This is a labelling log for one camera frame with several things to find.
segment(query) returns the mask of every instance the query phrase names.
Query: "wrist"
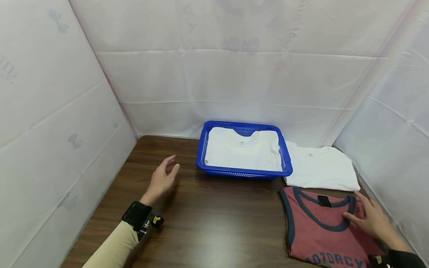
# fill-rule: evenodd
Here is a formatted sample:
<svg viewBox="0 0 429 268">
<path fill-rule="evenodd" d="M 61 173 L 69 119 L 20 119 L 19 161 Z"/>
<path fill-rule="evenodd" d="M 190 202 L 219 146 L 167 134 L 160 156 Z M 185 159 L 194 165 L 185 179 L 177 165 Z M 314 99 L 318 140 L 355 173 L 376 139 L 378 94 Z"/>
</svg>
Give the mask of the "wrist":
<svg viewBox="0 0 429 268">
<path fill-rule="evenodd" d="M 140 198 L 140 203 L 146 205 L 146 206 L 152 206 L 155 202 L 156 202 L 157 198 L 146 192 L 141 198 Z"/>
<path fill-rule="evenodd" d="M 402 237 L 399 236 L 395 231 L 393 231 L 389 235 L 380 238 L 380 240 L 390 250 L 410 252 L 410 247 L 407 245 L 407 243 L 405 243 L 404 239 L 402 239 Z"/>
</svg>

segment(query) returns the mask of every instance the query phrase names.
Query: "red tank top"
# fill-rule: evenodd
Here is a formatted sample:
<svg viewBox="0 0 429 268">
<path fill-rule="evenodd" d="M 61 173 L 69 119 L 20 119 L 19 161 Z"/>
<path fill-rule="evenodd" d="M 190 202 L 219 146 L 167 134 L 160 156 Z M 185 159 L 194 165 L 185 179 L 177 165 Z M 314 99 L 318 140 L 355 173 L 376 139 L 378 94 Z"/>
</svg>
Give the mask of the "red tank top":
<svg viewBox="0 0 429 268">
<path fill-rule="evenodd" d="M 287 216 L 286 244 L 291 257 L 324 267 L 369 268 L 368 255 L 385 255 L 371 236 L 343 218 L 344 212 L 365 218 L 363 203 L 355 196 L 328 196 L 330 208 L 320 205 L 318 194 L 298 187 L 286 187 L 279 193 Z"/>
</svg>

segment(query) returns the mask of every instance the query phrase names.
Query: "hand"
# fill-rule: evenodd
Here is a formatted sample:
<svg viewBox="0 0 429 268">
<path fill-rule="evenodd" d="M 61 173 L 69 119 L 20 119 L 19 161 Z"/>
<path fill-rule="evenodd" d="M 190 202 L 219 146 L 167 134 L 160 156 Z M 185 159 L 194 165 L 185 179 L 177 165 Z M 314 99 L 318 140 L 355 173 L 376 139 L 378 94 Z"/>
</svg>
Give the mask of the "hand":
<svg viewBox="0 0 429 268">
<path fill-rule="evenodd" d="M 174 162 L 176 156 L 172 155 L 166 159 L 157 167 L 152 174 L 151 183 L 146 193 L 140 199 L 140 202 L 150 206 L 161 197 L 174 183 L 177 172 L 180 169 L 179 164 L 175 164 L 170 174 L 167 175 L 166 168 Z"/>
<path fill-rule="evenodd" d="M 410 251 L 408 245 L 390 225 L 389 219 L 384 215 L 381 206 L 375 200 L 369 200 L 359 192 L 354 193 L 363 203 L 366 218 L 359 219 L 347 212 L 344 212 L 343 216 L 357 224 L 370 236 L 380 239 L 388 248 L 392 250 Z"/>
</svg>

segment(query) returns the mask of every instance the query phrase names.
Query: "yellow clip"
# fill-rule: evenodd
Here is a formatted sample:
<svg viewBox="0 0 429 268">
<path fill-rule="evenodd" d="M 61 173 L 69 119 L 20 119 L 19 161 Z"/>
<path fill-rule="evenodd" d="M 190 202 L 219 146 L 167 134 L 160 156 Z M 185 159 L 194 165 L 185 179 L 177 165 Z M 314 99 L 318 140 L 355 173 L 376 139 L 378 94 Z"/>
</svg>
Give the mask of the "yellow clip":
<svg viewBox="0 0 429 268">
<path fill-rule="evenodd" d="M 160 220 L 160 219 L 161 219 L 161 217 L 157 217 L 157 216 L 155 216 L 155 217 L 154 217 L 154 220 L 153 220 L 153 223 L 154 223 L 154 224 L 155 224 L 155 223 L 157 223 L 157 221 L 158 221 L 158 220 Z"/>
<path fill-rule="evenodd" d="M 382 263 L 383 259 L 381 258 L 381 256 L 380 256 L 380 255 L 375 256 L 375 258 L 377 259 L 378 264 L 381 264 L 381 263 Z"/>
</svg>

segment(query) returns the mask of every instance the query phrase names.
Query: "right hand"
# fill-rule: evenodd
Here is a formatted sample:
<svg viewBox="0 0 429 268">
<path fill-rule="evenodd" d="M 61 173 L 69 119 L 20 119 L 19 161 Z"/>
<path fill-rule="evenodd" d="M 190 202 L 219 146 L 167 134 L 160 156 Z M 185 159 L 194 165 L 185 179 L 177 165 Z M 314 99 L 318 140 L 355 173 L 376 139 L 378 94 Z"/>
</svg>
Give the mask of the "right hand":
<svg viewBox="0 0 429 268">
<path fill-rule="evenodd" d="M 343 216 L 357 224 L 370 236 L 380 239 L 388 248 L 392 250 L 410 251 L 405 241 L 390 225 L 389 219 L 384 215 L 381 206 L 375 200 L 369 200 L 359 192 L 354 193 L 363 203 L 366 218 L 359 219 L 347 212 L 344 212 Z"/>
</svg>

